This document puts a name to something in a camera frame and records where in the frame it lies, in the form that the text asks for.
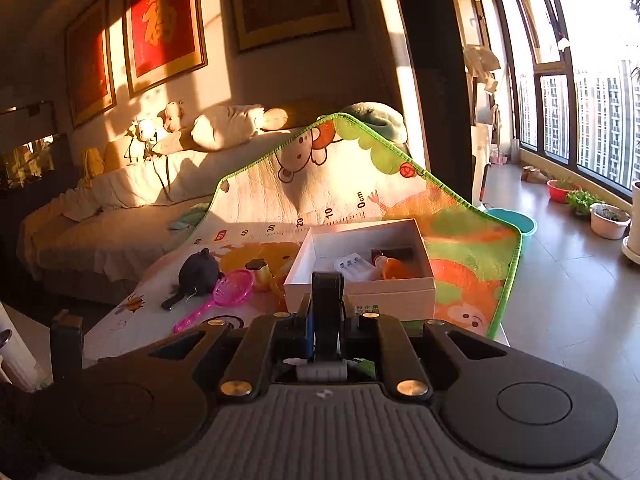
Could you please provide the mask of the left red framed picture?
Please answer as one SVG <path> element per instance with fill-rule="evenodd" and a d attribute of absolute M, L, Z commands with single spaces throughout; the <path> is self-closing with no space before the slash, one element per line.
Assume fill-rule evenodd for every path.
<path fill-rule="evenodd" d="M 109 10 L 110 0 L 94 0 L 64 32 L 67 97 L 74 128 L 116 104 Z"/>

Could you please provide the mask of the orange plastic toy cup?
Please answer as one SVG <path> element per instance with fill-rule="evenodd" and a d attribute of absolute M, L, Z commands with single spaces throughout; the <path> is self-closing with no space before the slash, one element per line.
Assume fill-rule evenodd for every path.
<path fill-rule="evenodd" d="M 382 264 L 382 277 L 385 281 L 410 280 L 416 278 L 416 274 L 404 262 L 387 258 Z"/>

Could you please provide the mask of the cartoon bear play mat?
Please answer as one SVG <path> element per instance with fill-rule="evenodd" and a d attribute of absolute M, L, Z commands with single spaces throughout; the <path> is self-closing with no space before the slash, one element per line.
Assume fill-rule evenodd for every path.
<path fill-rule="evenodd" d="M 202 248 L 230 272 L 263 258 L 276 273 L 312 228 L 416 220 L 435 275 L 435 316 L 494 338 L 521 255 L 520 231 L 464 200 L 408 155 L 347 114 L 317 122 L 334 141 L 299 155 L 294 141 L 225 177 L 184 244 L 160 258 L 132 295 L 88 331 L 85 360 L 120 356 L 167 337 L 188 298 L 162 308 L 183 261 Z M 240 309 L 251 320 L 278 305 L 271 289 Z"/>

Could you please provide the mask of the black plush toy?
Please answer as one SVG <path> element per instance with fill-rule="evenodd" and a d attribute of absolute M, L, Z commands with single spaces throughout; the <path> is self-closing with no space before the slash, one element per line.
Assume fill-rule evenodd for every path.
<path fill-rule="evenodd" d="M 224 277 L 218 260 L 208 248 L 190 255 L 178 274 L 178 286 L 174 293 L 162 303 L 162 308 L 170 311 L 184 298 L 211 294 L 217 283 Z"/>

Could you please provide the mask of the red calligraphy framed picture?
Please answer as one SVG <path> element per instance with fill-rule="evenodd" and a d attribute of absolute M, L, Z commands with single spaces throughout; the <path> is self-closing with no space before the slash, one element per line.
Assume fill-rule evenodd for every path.
<path fill-rule="evenodd" d="M 201 0 L 124 0 L 122 28 L 132 96 L 207 64 Z"/>

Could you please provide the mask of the white plush toy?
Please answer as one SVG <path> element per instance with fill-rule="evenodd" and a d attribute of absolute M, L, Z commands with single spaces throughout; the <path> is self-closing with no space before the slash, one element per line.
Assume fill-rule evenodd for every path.
<path fill-rule="evenodd" d="M 174 101 L 153 117 L 135 119 L 128 129 L 130 142 L 125 154 L 128 162 L 133 164 L 149 159 L 161 140 L 181 129 L 182 118 L 182 103 Z"/>

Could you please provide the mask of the pink plastic toy strainer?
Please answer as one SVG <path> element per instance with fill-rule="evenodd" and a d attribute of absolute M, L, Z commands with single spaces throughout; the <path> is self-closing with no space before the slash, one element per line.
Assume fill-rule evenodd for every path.
<path fill-rule="evenodd" d="M 250 270 L 239 269 L 226 274 L 214 287 L 212 296 L 198 310 L 178 322 L 172 331 L 175 334 L 187 330 L 192 325 L 204 321 L 204 316 L 213 307 L 235 307 L 242 304 L 250 296 L 254 285 L 254 274 Z"/>

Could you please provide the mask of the pink cardboard storage box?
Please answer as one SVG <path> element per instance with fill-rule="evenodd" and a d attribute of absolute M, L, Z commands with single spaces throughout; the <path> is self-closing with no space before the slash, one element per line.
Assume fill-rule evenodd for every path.
<path fill-rule="evenodd" d="M 342 274 L 345 295 L 360 311 L 401 321 L 435 314 L 435 275 L 416 220 L 310 229 L 284 282 L 288 310 L 298 309 L 319 272 Z"/>

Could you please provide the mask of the dark framed picture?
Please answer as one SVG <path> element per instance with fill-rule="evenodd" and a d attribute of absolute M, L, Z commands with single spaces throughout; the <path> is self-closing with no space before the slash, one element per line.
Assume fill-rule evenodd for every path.
<path fill-rule="evenodd" d="M 352 26 L 347 0 L 232 0 L 239 48 Z"/>

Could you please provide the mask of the black binder clip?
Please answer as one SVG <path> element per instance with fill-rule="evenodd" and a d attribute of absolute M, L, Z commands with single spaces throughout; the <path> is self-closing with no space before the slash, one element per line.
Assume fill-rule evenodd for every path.
<path fill-rule="evenodd" d="M 341 352 L 345 312 L 343 275 L 314 272 L 304 309 L 306 362 L 296 366 L 300 382 L 346 382 L 348 366 Z"/>

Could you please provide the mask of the beige sofa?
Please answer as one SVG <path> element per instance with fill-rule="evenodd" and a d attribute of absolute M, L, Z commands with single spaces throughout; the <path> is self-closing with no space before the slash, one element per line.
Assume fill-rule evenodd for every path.
<path fill-rule="evenodd" d="M 188 237 L 172 224 L 218 182 L 271 152 L 291 131 L 259 133 L 218 152 L 180 151 L 69 188 L 27 216 L 16 253 L 48 292 L 118 304 Z"/>

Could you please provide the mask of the white bolster pillow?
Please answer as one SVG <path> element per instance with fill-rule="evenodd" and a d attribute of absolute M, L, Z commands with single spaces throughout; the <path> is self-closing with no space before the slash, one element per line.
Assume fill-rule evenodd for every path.
<path fill-rule="evenodd" d="M 261 105 L 215 105 L 194 120 L 191 138 L 202 151 L 235 148 L 264 131 L 282 129 L 288 122 L 283 108 Z"/>

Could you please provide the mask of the red bowl planter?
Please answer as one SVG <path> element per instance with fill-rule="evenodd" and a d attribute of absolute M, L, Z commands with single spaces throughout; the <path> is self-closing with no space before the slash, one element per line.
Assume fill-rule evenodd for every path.
<path fill-rule="evenodd" d="M 582 187 L 568 179 L 550 179 L 547 181 L 550 200 L 565 204 L 570 193 L 580 191 Z"/>

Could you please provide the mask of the white bowl planter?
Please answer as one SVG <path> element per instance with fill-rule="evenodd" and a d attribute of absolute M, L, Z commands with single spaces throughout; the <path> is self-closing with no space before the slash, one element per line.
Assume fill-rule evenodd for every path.
<path fill-rule="evenodd" d="M 630 225 L 631 215 L 623 209 L 605 203 L 590 206 L 590 226 L 606 240 L 620 240 Z"/>

